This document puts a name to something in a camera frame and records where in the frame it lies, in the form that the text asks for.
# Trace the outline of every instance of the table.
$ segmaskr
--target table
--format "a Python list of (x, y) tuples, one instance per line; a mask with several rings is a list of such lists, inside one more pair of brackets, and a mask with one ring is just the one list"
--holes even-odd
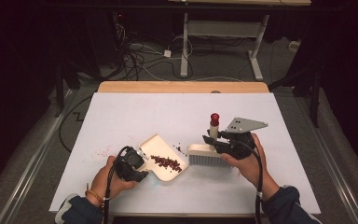
[[(83, 195), (85, 184), (92, 181), (107, 156), (117, 154), (127, 144), (136, 147), (153, 133), (169, 146), (186, 148), (201, 143), (201, 135), (209, 128), (210, 111), (220, 113), (222, 126), (235, 115), (267, 122), (267, 128), (255, 133), (268, 155), (271, 174), (278, 183), (299, 189), (306, 210), (320, 213), (273, 94), (264, 83), (232, 82), (102, 83), (49, 211), (57, 212), (69, 193)], [(150, 174), (111, 203), (115, 216), (252, 217), (255, 187), (236, 169), (190, 166), (169, 182)]]
[[(309, 6), (310, 0), (187, 0), (189, 3), (206, 3), (206, 4), (239, 4), (239, 5), (284, 5), (284, 6)], [(269, 15), (264, 15), (261, 22), (240, 22), (240, 21), (195, 21), (188, 18), (185, 13), (184, 31), (183, 31), (183, 50), (181, 61), (181, 77), (187, 77), (188, 56), (188, 36), (189, 35), (207, 35), (207, 36), (232, 36), (232, 37), (255, 37), (255, 47), (248, 51), (249, 60), (253, 68), (255, 79), (263, 80), (260, 67), (257, 61), (257, 53), (263, 40), (263, 35), (267, 28)]]

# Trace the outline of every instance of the dark blue sleeve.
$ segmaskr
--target dark blue sleeve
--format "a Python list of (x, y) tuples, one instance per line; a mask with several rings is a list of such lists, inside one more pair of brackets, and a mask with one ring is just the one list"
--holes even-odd
[(299, 198), (300, 193), (295, 187), (283, 187), (261, 205), (271, 224), (322, 223), (301, 207)]
[(71, 194), (65, 199), (55, 217), (57, 224), (101, 224), (102, 220), (103, 212), (101, 208), (77, 194)]

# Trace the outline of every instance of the white desk leg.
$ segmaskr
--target white desk leg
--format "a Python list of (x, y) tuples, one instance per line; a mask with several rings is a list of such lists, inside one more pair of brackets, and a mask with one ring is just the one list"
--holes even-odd
[(253, 68), (254, 74), (255, 74), (255, 79), (257, 81), (263, 80), (263, 75), (261, 74), (260, 67), (258, 66), (256, 56), (257, 56), (258, 49), (260, 48), (261, 41), (263, 41), (263, 35), (264, 35), (264, 32), (266, 31), (268, 21), (269, 21), (269, 15), (265, 15), (263, 18), (263, 21), (260, 24), (260, 28), (258, 30), (257, 39), (255, 41), (255, 49), (248, 51), (249, 60), (251, 61), (251, 65), (252, 65), (252, 68)]
[(183, 24), (183, 50), (182, 50), (182, 62), (180, 66), (180, 77), (187, 77), (187, 38), (188, 38), (188, 13), (185, 13), (185, 20)]

